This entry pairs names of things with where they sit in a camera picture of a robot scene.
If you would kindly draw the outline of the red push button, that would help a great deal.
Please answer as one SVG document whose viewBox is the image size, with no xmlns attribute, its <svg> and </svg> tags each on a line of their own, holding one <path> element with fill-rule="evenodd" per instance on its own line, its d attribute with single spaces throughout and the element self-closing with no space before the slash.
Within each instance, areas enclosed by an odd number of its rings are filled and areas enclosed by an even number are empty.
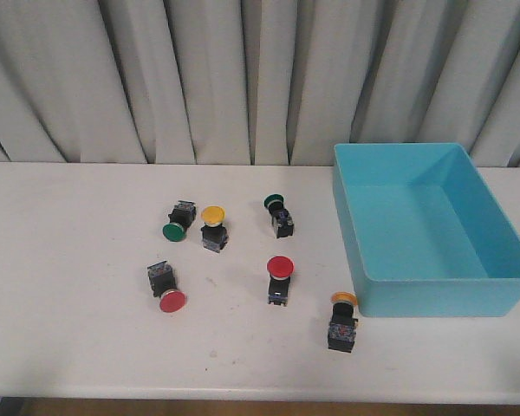
<svg viewBox="0 0 520 416">
<path fill-rule="evenodd" d="M 164 313 L 174 313 L 186 304 L 186 295 L 177 286 L 172 266 L 159 262 L 147 267 L 147 275 L 153 296 L 159 299 L 159 308 Z"/>
<path fill-rule="evenodd" d="M 267 262 L 266 269 L 270 276 L 268 304 L 286 307 L 294 262 L 286 256 L 274 256 Z"/>
</svg>

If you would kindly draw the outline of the light blue plastic box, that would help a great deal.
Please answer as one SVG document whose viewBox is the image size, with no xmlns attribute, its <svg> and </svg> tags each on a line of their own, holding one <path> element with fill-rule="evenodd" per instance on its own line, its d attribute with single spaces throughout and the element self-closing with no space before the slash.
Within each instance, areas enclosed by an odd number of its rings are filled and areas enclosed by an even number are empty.
<svg viewBox="0 0 520 416">
<path fill-rule="evenodd" d="M 496 317 L 520 301 L 520 237 L 456 143 L 338 144 L 333 191 L 366 317 Z"/>
</svg>

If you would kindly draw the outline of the green push button centre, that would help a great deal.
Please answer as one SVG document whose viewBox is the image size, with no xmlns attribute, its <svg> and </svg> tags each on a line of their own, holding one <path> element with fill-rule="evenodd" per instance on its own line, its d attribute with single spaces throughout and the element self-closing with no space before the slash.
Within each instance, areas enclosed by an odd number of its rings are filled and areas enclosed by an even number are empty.
<svg viewBox="0 0 520 416">
<path fill-rule="evenodd" d="M 284 205 L 281 194 L 271 194 L 265 198 L 263 205 L 271 217 L 271 226 L 276 238 L 291 237 L 294 234 L 294 220 Z"/>
</svg>

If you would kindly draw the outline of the green push button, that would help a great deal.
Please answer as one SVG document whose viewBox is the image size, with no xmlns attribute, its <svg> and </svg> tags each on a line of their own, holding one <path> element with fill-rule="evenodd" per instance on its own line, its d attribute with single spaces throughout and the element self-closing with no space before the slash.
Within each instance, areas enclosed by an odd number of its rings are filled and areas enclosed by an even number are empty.
<svg viewBox="0 0 520 416">
<path fill-rule="evenodd" d="M 163 236 L 172 242 L 184 240 L 196 215 L 197 207 L 194 202 L 179 200 L 167 215 L 169 221 L 162 228 Z"/>
<path fill-rule="evenodd" d="M 271 217 L 271 226 L 276 238 L 291 237 L 294 234 L 294 220 L 284 205 L 281 194 L 271 194 L 265 198 L 263 205 Z"/>
</svg>

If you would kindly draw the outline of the green push button left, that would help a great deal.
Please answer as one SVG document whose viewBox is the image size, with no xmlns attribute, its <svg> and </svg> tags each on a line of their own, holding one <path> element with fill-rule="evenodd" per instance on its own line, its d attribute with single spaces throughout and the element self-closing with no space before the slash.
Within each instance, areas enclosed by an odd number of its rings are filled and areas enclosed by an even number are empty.
<svg viewBox="0 0 520 416">
<path fill-rule="evenodd" d="M 169 221 L 162 228 L 163 236 L 172 242 L 184 240 L 196 215 L 197 207 L 194 202 L 179 200 L 167 215 Z"/>
</svg>

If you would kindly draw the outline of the grey pleated curtain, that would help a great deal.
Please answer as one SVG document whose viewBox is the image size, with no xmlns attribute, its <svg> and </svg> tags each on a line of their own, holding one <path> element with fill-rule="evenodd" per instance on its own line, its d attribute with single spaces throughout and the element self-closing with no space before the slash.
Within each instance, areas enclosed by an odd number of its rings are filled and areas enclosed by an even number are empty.
<svg viewBox="0 0 520 416">
<path fill-rule="evenodd" d="M 520 167 L 520 1 L 0 1 L 0 162 Z"/>
</svg>

